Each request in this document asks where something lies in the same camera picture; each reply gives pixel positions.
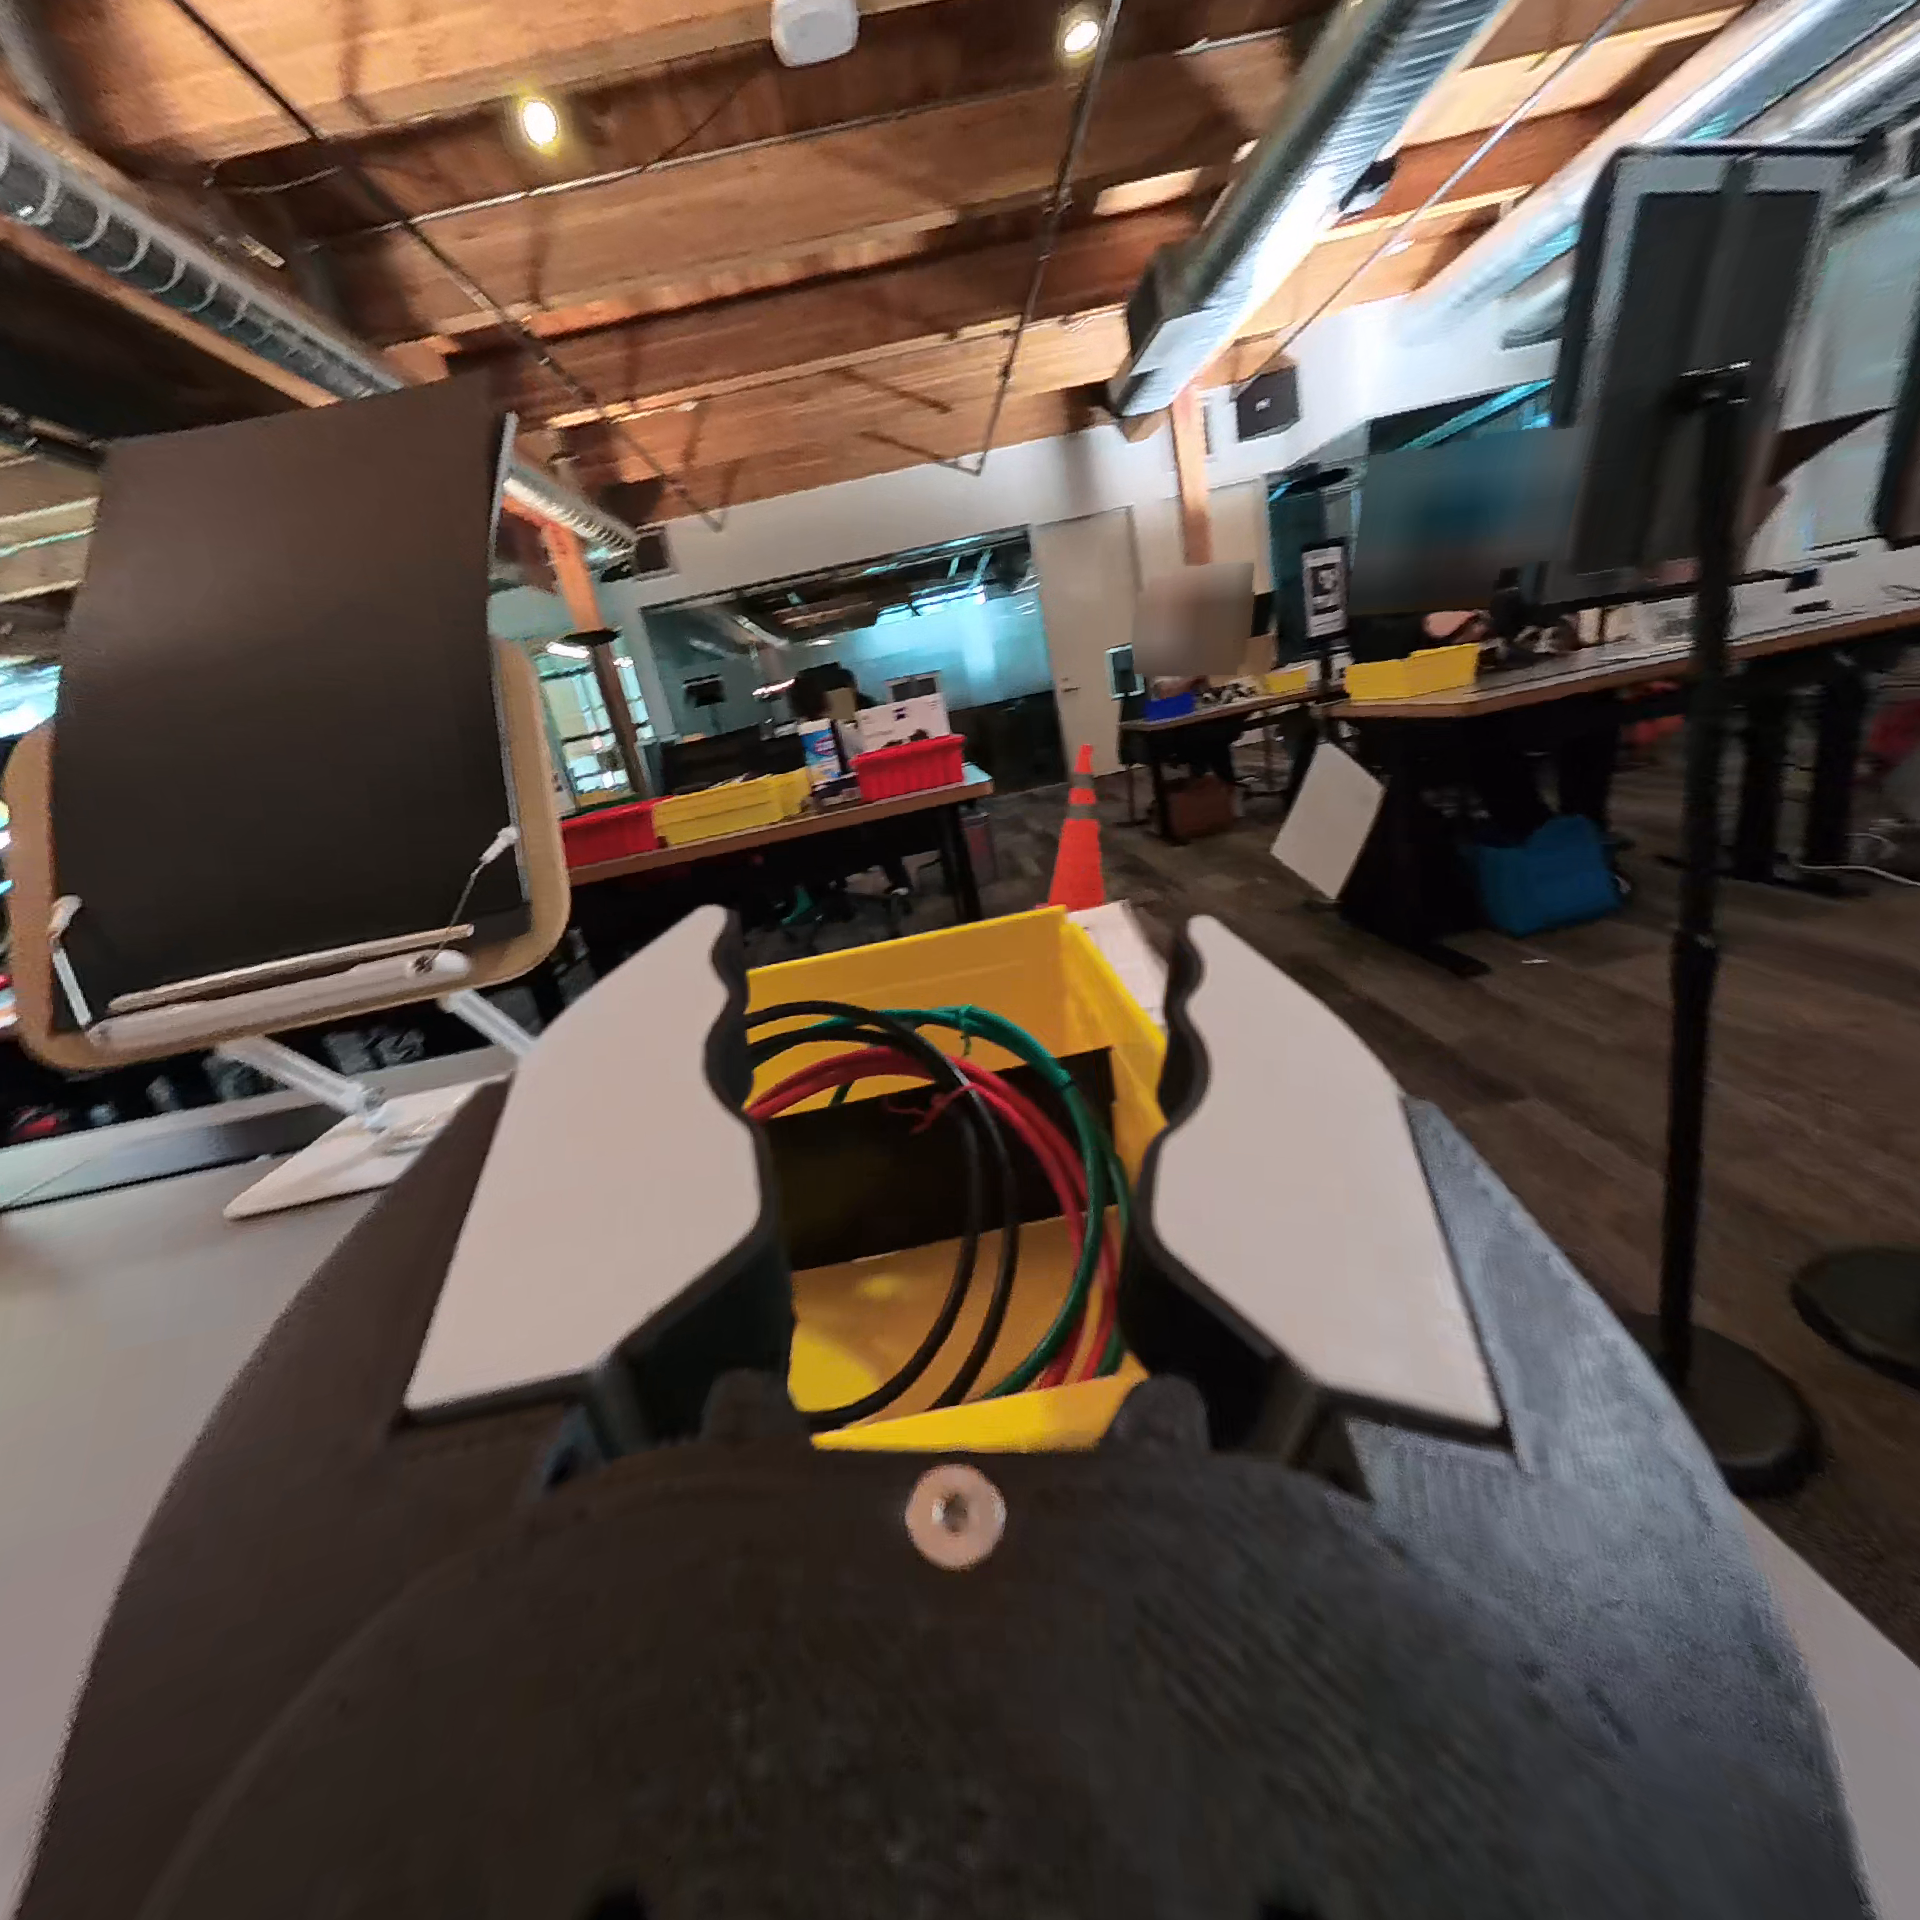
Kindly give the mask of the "corrugated silver ceiling duct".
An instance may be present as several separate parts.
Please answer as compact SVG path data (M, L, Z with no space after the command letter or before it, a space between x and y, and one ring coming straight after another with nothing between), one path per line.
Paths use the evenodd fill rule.
M418 389L383 353L162 218L129 181L13 99L3 107L3 210L4 240L39 269L300 403Z

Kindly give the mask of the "black round stand base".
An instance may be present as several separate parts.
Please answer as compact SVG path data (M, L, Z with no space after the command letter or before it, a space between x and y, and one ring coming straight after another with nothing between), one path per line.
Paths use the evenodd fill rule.
M1918 1389L1918 1247L1848 1245L1790 1281L1803 1320L1838 1349Z

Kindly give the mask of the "small wooden desk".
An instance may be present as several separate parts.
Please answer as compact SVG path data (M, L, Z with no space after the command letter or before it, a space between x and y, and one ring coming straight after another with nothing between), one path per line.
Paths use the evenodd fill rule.
M1193 762L1203 747L1230 747L1244 730L1269 730L1294 712L1318 712L1327 703L1326 689L1316 689L1298 700L1276 700L1254 693L1205 695L1196 719L1170 727L1148 727L1141 722L1141 708L1148 697L1127 697L1122 703L1122 717L1116 722L1116 752L1125 769L1127 803L1134 797L1134 773L1148 769L1150 806L1140 815L1140 822L1150 822L1166 845L1183 845L1184 837L1171 818L1171 783L1166 768L1175 762Z

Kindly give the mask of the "long wooden desk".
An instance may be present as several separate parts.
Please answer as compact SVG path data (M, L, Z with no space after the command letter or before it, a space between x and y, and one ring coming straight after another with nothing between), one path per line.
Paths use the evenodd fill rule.
M1722 876L1785 884L1776 822L1786 777L1790 700L1818 689L1818 757L1808 811L1808 853L1825 861L1841 850L1853 825L1855 759L1865 740L1865 673L1888 646L1916 645L1916 590L1903 587L1888 609L1796 623L1727 641L1727 727L1742 747L1742 781ZM1466 919L1469 857L1427 861L1421 850L1416 803L1434 783L1441 747L1474 742L1499 719L1552 715L1548 733L1592 733L1614 722L1627 730L1656 717L1687 717L1696 665L1683 641L1639 650L1608 639L1563 658L1478 674L1471 684L1417 693L1373 693L1346 674L1327 719L1355 727L1361 759L1383 781L1373 827L1337 896L1342 922L1456 975L1478 975L1483 961L1452 949Z

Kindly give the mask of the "hanging silver ceiling duct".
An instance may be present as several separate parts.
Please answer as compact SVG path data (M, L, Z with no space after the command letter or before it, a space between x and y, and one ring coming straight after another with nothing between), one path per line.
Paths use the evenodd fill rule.
M1217 361L1346 210L1501 3L1342 3L1205 223L1153 256L1125 309L1107 408L1166 408Z

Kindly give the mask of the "yellow plastic cable bin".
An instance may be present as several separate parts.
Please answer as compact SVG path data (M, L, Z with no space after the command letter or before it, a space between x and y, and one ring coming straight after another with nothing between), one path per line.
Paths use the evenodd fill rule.
M1164 1030L1060 907L757 968L750 1117L826 1448L1085 1449Z

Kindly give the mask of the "white board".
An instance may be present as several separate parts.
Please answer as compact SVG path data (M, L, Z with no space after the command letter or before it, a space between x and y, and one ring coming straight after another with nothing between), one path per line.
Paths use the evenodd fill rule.
M1337 900L1377 825L1385 783L1323 737L1286 812L1269 857L1323 900Z

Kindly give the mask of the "white door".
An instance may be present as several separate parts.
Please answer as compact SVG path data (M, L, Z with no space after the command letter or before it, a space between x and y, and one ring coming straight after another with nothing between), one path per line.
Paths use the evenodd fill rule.
M1031 560L1050 650L1062 747L1075 766L1091 751L1091 773L1119 769L1109 651L1131 641L1140 561L1127 508L1035 527Z

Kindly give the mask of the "orange traffic cone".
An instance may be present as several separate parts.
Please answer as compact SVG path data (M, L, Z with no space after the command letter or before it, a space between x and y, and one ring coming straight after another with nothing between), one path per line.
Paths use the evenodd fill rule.
M1050 873L1046 905L1067 912L1086 912L1107 905L1095 752L1089 742L1082 742L1075 752L1070 806Z

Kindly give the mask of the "black pole stand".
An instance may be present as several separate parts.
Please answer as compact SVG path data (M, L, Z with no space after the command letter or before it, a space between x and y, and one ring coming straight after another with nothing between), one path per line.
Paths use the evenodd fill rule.
M1803 1389L1751 1348L1693 1318L1703 1133L1719 979L1719 777L1729 722L1729 611L1749 365L1690 372L1673 412L1698 424L1696 582L1690 661L1680 904L1668 943L1668 1069L1656 1306L1631 1321L1722 1481L1740 1498L1785 1498L1818 1471Z

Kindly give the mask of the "white paper sheet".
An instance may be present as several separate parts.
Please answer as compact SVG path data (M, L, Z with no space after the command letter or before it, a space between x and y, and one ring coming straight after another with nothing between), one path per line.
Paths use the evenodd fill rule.
M1141 1017L1164 1030L1166 961L1129 900L1070 910Z

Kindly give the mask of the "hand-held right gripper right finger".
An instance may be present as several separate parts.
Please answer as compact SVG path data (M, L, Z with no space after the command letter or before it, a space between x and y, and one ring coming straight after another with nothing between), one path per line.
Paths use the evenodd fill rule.
M1164 1128L1131 1215L1131 1349L1215 1433L1321 1408L1499 1433L1504 1408L1405 1094L1347 1022L1215 916L1164 993Z

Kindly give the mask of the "black tablet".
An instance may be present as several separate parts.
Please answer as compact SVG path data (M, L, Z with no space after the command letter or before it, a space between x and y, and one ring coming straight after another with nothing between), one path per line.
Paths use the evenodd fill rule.
M538 922L456 379L112 439L51 747L60 1027Z

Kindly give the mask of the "wooden tablet stand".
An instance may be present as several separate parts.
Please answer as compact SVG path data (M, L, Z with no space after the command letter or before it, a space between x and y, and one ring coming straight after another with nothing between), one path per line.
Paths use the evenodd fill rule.
M554 769L535 668L510 641L494 646L494 665L518 822L506 845L489 856L482 873L501 870L514 861L533 921L525 932L513 937L482 941L471 935L466 973L446 983L449 993L442 1004L482 1033L501 1033L506 1048L525 1048L533 1043L529 1033L501 1017L484 999L484 989L519 979L560 943L569 905L567 857L563 821L551 797ZM13 808L7 876L13 879L14 1030L21 1038L51 1033L65 1043L77 1040L81 1029L60 986L60 929L71 910L55 905L52 740L55 727L46 722L13 752L7 769L7 803ZM230 1040L229 1052L243 1067L305 1096L300 1108L274 1112L270 1118L317 1118L324 1106L337 1112L337 1121L313 1142L282 1158L253 1186L230 1199L229 1219L284 1211L392 1185L475 1091L475 1083L456 1083L418 1096L378 1096L363 1083L324 1072L270 1033ZM130 1145L112 1147L105 1132L82 1132L71 1145L85 1147L85 1155L39 1171L31 1182L4 1175L4 1211L154 1180L145 1158Z

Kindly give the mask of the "wooden desk with bins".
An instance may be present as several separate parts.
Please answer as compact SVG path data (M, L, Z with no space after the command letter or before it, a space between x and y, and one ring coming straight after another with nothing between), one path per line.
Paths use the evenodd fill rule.
M880 935L927 929L910 861L928 857L957 925L984 919L981 879L968 840L971 811L994 781L964 762L959 781L890 797L809 803L775 822L737 825L669 843L661 803L615 806L618 822L648 821L648 845L627 831L567 853L567 929L588 961L607 970L697 905L736 912L747 932L770 932L775 955L816 950L824 929L876 910Z

